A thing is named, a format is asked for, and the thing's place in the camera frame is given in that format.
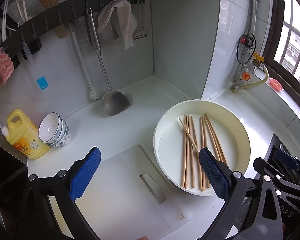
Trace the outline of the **left human hand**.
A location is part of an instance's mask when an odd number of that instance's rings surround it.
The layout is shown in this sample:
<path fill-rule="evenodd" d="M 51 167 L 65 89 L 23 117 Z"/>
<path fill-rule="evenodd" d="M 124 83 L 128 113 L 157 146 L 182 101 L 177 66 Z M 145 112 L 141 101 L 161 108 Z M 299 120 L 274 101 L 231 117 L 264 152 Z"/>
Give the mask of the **left human hand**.
<path fill-rule="evenodd" d="M 148 239 L 147 236 L 143 236 L 143 237 L 140 237 L 140 238 L 138 238 L 138 239 L 136 239 L 136 240 L 149 240 L 149 239 Z"/>

